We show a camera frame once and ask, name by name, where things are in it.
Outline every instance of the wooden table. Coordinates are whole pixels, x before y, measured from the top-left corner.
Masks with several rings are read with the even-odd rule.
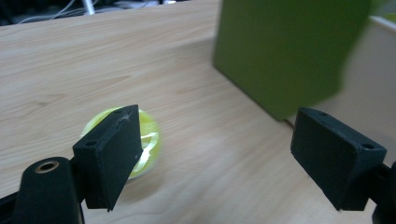
[[[72,158],[85,123],[139,104],[163,152],[87,223],[371,223],[337,212],[276,122],[213,68],[218,0],[0,28],[0,196],[31,163]]]

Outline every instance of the black bracket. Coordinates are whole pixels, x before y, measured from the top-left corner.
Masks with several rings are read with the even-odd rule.
[[[0,223],[84,223],[80,207],[113,210],[143,152],[137,105],[115,110],[74,146],[72,160],[29,166],[20,191],[0,200]]]
[[[337,210],[363,211],[372,199],[374,223],[396,223],[396,162],[387,150],[332,116],[300,108],[291,153]]]

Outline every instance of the green box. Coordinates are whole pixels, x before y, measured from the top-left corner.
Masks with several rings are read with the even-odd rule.
[[[214,65],[275,119],[341,88],[369,0],[224,0]]]

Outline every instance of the yellow tennis ball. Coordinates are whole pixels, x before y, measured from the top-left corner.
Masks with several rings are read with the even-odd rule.
[[[91,119],[80,137],[87,134],[90,130],[93,129],[98,123],[100,123],[108,114],[111,112],[120,109],[121,107],[113,107],[109,108],[101,113],[97,114],[93,119]],[[142,139],[142,148],[143,153],[140,157],[140,160],[134,166],[131,174],[129,175],[129,179],[136,178],[141,176],[149,168],[152,167],[154,162],[158,160],[160,154],[161,147],[161,138],[160,131],[155,120],[149,115],[149,113],[139,109],[139,123],[140,123],[140,137]]]

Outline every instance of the wood grain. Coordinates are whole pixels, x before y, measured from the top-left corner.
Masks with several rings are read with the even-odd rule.
[[[213,68],[219,1],[0,28],[0,197],[31,163],[72,158],[85,123],[117,105],[158,122],[156,166],[87,223],[371,223],[336,212],[290,154],[292,129]]]

